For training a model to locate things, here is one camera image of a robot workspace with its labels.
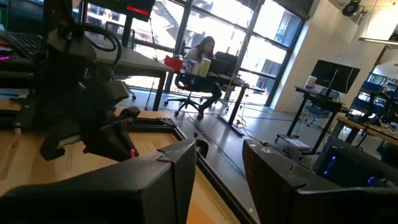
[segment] wooden surface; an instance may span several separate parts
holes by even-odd
[[[0,100],[0,109],[18,110],[19,105]],[[141,118],[168,118],[168,114],[143,111]],[[177,142],[172,134],[131,133],[130,137],[141,156]],[[115,161],[84,154],[84,144],[65,147],[64,156],[45,161],[39,154],[43,136],[22,133],[19,144],[13,146],[14,133],[0,131],[0,195],[26,184],[44,184],[74,177],[114,164]],[[197,168],[187,223],[239,223],[231,210]]]
[[[382,133],[381,132],[381,127],[379,127],[379,126],[370,124],[368,126],[368,128],[366,128],[367,126],[365,124],[357,123],[357,122],[352,121],[352,120],[350,120],[350,119],[348,119],[348,118],[346,118],[344,116],[337,117],[337,120],[340,121],[340,122],[343,122],[345,124],[348,124],[348,125],[350,125],[350,126],[352,126],[354,128],[358,128],[360,130],[365,130],[365,132],[370,134],[370,135],[373,135],[375,137],[378,137],[380,139],[383,139],[383,140],[385,140],[387,142],[393,143],[393,144],[398,146],[398,139],[396,137],[394,137],[394,136],[391,136],[390,134]]]

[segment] red sign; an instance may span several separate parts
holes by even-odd
[[[148,12],[147,12],[147,11],[142,10],[142,9],[138,9],[138,8],[136,8],[136,7],[127,6],[126,9],[127,9],[127,10],[130,10],[130,11],[132,11],[132,12],[137,12],[137,13],[139,13],[139,14],[148,16]]]

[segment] ceiling light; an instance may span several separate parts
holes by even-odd
[[[393,41],[393,40],[379,40],[379,39],[372,39],[372,38],[365,38],[365,37],[360,37],[358,40],[370,42],[370,43],[377,43],[377,44],[398,45],[398,41]]]

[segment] jeans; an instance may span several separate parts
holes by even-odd
[[[222,92],[217,84],[213,83],[212,88],[203,89],[202,92],[209,93],[211,92],[211,97],[208,98],[202,105],[200,105],[201,109],[209,108],[213,103],[217,102],[218,99],[221,98]]]

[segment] desk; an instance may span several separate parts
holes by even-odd
[[[331,133],[333,137],[338,137],[340,134],[341,130],[344,128],[344,126],[349,126],[351,127],[351,132],[348,134],[348,137],[346,138],[347,143],[352,144],[356,135],[360,130],[363,130],[365,133],[368,133],[370,135],[373,135],[375,137],[378,137],[382,140],[385,140],[387,142],[393,143],[396,146],[398,146],[398,138],[391,136],[390,134],[383,133],[381,132],[381,127],[370,124],[363,124],[357,121],[353,121],[352,119],[348,119],[344,116],[339,116],[337,117],[337,124]]]
[[[317,149],[318,149],[319,145],[322,143],[323,138],[325,137],[326,133],[328,132],[331,123],[335,119],[337,113],[342,110],[343,104],[336,100],[330,100],[330,99],[325,100],[324,97],[320,96],[317,92],[315,92],[313,90],[307,90],[307,89],[304,89],[302,87],[297,87],[297,86],[295,86],[295,88],[296,88],[297,92],[304,93],[303,101],[301,102],[300,108],[296,112],[296,115],[292,121],[292,124],[290,125],[289,130],[287,131],[287,134],[286,135],[278,134],[276,136],[275,142],[277,142],[279,138],[281,138],[285,141],[286,141],[286,139],[292,139],[292,138],[298,139],[299,138],[299,136],[292,136],[292,132],[293,132],[295,125],[297,124],[297,121],[300,118],[300,115],[304,109],[305,104],[307,103],[307,100],[310,100],[314,105],[317,105],[317,106],[331,112],[331,116],[329,117],[329,120],[326,123],[325,127],[322,129],[321,135],[319,135],[319,138],[318,138],[317,142],[315,143],[314,147],[312,148],[312,150],[309,152],[298,150],[299,157],[302,155],[303,156],[315,155],[317,153]]]
[[[0,100],[0,109],[18,110],[19,105]],[[168,118],[168,114],[142,111],[140,118]],[[177,142],[169,133],[130,133],[141,156]],[[84,144],[67,146],[65,155],[45,161],[39,154],[43,136],[24,134],[18,146],[12,146],[12,131],[0,131],[0,195],[25,184],[44,184],[68,179],[76,175],[110,166],[116,161],[93,154],[84,154]],[[238,216],[228,208],[225,199],[215,190],[207,174],[198,167],[191,197],[187,223],[239,223]]]
[[[214,83],[219,83],[220,85],[229,85],[231,84],[231,86],[236,86],[236,87],[241,87],[241,91],[239,92],[238,95],[238,99],[236,99],[235,102],[235,106],[232,110],[231,116],[229,117],[229,119],[224,118],[221,114],[218,114],[218,118],[221,119],[224,123],[226,123],[229,127],[232,128],[232,130],[238,135],[238,136],[244,136],[244,134],[238,129],[238,127],[236,127],[234,125],[234,120],[236,117],[236,113],[239,110],[239,106],[242,102],[242,99],[244,97],[244,93],[246,92],[247,89],[252,89],[252,90],[258,90],[258,91],[264,91],[260,88],[257,87],[251,87],[249,86],[247,83],[244,83],[242,80],[238,80],[236,78],[234,78],[231,81],[231,76],[225,76],[225,75],[215,75],[212,73],[209,73],[207,75],[207,77],[201,77],[198,75],[193,75],[191,73],[187,73],[185,72],[185,70],[181,70],[180,74],[182,75],[186,75],[192,78],[198,78],[198,79],[202,79],[202,80],[206,80],[209,82],[214,82]]]
[[[103,38],[95,38],[92,39],[92,41],[105,47],[111,47],[111,43],[109,41],[105,41]],[[105,52],[96,48],[95,52],[97,54],[96,63],[103,65],[111,65],[117,54],[117,51]],[[147,58],[128,47],[123,47],[122,57],[114,71],[116,77],[125,75],[127,77],[146,76],[160,79],[152,108],[153,111],[157,111],[159,109],[167,72],[174,72],[174,69],[151,58]]]

